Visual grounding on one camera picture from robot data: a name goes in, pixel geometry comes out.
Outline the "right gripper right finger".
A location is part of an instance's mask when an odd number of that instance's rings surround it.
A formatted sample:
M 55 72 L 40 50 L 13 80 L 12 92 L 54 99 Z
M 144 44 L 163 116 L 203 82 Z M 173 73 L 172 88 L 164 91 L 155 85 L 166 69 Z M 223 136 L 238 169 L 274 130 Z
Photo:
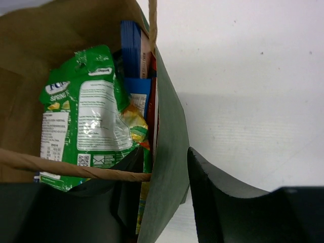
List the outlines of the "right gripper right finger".
M 187 153 L 199 242 L 323 242 L 323 187 L 268 192 Z

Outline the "red snack packet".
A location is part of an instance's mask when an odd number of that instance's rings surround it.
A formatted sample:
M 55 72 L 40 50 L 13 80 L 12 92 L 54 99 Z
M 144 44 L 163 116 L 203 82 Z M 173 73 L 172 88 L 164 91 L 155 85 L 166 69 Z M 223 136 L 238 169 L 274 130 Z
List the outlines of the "red snack packet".
M 149 47 L 148 36 L 141 31 L 141 68 L 146 67 L 147 78 L 151 79 L 151 89 L 148 100 L 146 121 L 149 125 L 149 143 L 151 146 L 152 158 L 155 156 L 158 134 L 158 90 L 156 76 L 156 58 Z

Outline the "green yellow candy packet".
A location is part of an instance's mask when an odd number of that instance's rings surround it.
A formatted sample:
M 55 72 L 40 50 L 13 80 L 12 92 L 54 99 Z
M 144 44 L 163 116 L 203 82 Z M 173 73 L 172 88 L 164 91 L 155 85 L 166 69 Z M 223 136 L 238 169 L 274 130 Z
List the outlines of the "green yellow candy packet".
M 133 104 L 130 104 L 124 111 L 121 112 L 121 118 L 125 124 L 130 128 L 131 138 L 136 145 L 143 148 L 143 173 L 150 174 L 152 172 L 152 154 L 148 140 L 148 125 L 142 116 L 140 110 Z M 149 192 L 150 182 L 141 183 L 141 191 L 139 196 L 139 206 L 136 222 L 135 234 L 138 235 L 141 229 L 146 200 Z

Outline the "green paper bag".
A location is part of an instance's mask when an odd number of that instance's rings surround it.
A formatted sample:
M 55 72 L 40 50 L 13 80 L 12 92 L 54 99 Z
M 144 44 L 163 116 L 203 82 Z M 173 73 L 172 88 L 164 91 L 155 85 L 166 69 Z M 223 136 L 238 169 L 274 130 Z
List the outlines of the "green paper bag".
M 136 242 L 158 239 L 185 200 L 189 187 L 186 120 L 156 47 L 156 16 L 156 1 L 149 2 L 148 19 L 136 1 L 52 1 L 1 16 L 1 150 L 39 158 L 44 112 L 39 97 L 50 72 L 76 52 L 105 45 L 113 56 L 116 76 L 124 86 L 121 21 L 136 22 L 148 36 L 156 58 L 159 119 L 152 172 L 148 181 L 142 181 L 150 182 L 150 187 Z M 46 184 L 63 192 L 90 180 L 88 176 L 45 170 L 18 172 L 1 165 L 1 183 L 8 182 L 10 177 Z

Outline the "blue M&M's packet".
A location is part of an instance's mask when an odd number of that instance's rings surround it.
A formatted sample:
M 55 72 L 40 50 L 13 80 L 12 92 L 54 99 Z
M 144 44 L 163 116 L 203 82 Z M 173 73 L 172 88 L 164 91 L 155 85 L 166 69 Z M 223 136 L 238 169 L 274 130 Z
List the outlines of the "blue M&M's packet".
M 131 102 L 139 109 L 142 116 L 146 118 L 151 91 L 151 79 L 125 77 L 124 86 L 130 95 Z

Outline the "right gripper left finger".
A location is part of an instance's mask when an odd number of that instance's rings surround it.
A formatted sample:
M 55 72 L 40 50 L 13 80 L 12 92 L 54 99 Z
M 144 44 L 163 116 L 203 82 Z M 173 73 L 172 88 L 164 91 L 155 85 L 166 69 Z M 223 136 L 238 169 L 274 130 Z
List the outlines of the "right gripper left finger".
M 1 150 L 1 165 L 34 172 L 88 176 L 63 192 L 42 183 L 1 183 L 1 242 L 136 242 L 135 225 L 143 148 L 136 148 L 110 170 L 54 162 Z

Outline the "green snack packet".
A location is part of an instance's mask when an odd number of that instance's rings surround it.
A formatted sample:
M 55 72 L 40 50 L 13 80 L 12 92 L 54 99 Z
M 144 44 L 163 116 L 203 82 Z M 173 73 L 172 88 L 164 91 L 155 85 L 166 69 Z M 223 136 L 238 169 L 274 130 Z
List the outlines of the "green snack packet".
M 39 100 L 41 158 L 109 169 L 136 148 L 122 117 L 129 97 L 108 46 L 76 52 L 53 69 Z

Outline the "blue snack packet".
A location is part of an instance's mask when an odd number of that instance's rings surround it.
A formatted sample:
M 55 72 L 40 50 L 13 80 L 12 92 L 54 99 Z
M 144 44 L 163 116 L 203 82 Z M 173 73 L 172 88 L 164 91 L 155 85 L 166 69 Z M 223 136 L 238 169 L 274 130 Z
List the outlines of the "blue snack packet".
M 125 77 L 140 78 L 141 29 L 136 22 L 123 20 L 120 23 L 120 33 Z

